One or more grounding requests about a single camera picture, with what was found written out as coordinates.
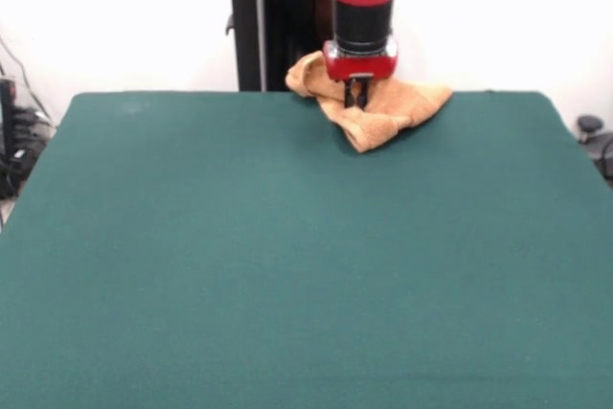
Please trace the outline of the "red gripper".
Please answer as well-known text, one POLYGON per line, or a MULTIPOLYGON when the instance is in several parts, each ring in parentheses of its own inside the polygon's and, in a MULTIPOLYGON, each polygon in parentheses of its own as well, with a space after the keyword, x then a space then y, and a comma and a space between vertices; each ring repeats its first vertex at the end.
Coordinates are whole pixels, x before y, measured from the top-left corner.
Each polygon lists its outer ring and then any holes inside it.
POLYGON ((370 79, 387 79, 396 71, 398 46, 390 35, 385 47, 373 55, 351 55, 341 50, 334 40, 328 40, 323 47, 323 57, 328 76, 344 82, 344 106, 355 105, 353 79, 358 79, 359 92, 356 104, 365 108, 369 98, 370 79))

